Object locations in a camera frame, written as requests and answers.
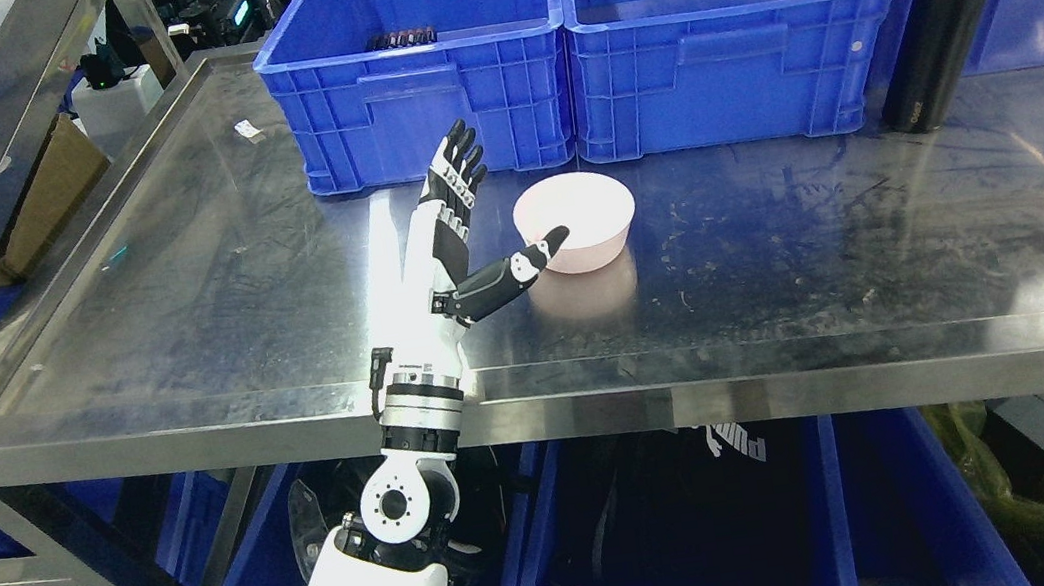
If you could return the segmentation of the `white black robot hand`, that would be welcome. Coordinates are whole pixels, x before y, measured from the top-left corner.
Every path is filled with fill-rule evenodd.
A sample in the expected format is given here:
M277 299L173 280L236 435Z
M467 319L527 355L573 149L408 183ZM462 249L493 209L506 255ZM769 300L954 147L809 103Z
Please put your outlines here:
M384 426L411 409L459 411L467 328L533 287L570 235L569 227L554 227L507 258L470 271L471 214L488 172L484 147L462 119L440 141L408 225L397 327L386 339L392 356L373 364L373 414Z

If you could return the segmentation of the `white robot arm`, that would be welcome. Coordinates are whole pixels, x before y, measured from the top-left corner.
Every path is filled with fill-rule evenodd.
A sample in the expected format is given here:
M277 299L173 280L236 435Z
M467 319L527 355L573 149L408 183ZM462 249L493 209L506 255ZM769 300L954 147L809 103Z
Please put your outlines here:
M307 586L450 586L445 562L460 492L453 473L465 394L388 388L380 463L356 512L328 531Z

